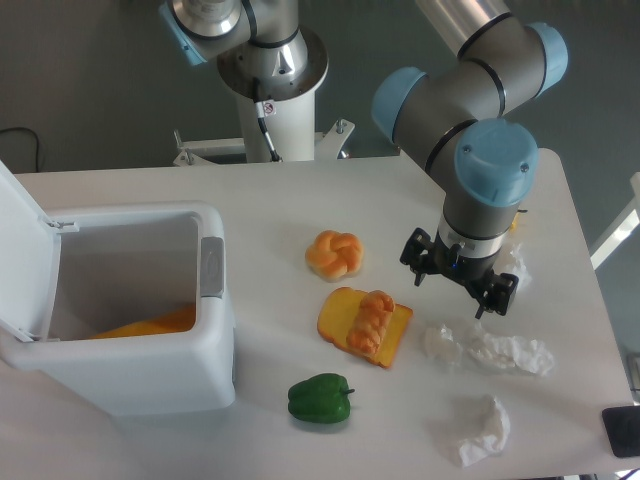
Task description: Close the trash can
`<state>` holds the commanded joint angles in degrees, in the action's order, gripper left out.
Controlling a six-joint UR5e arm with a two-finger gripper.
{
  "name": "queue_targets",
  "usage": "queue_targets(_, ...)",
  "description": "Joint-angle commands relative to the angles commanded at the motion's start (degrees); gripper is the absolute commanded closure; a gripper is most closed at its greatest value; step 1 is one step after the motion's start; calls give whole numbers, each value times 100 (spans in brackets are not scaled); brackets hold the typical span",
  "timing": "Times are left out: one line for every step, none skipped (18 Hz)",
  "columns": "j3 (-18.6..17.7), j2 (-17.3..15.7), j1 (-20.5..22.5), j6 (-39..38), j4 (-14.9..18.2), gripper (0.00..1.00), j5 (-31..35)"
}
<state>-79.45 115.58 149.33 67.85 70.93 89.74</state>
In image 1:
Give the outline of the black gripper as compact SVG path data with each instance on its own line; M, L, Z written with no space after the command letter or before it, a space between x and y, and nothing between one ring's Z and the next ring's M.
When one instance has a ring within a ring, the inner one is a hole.
M431 240L416 228L406 241L400 263L414 274L414 285L420 286L427 275L441 275L465 287L478 303L475 318L485 312L505 316L515 299L519 277L494 272L494 240L476 239L446 231Z

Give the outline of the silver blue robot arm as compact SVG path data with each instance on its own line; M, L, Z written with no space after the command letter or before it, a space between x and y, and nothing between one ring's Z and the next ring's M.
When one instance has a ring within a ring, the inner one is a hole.
M505 116L561 80L567 47L557 30L522 25L501 1L419 7L457 65L437 78L399 69L374 94L375 124L445 194L436 234L414 231L400 260L417 280L442 275L480 313L505 315L519 280L493 267L539 159L533 136ZM160 13L188 60L215 63L235 94L249 161L316 158L314 94L328 54L296 2L165 1Z

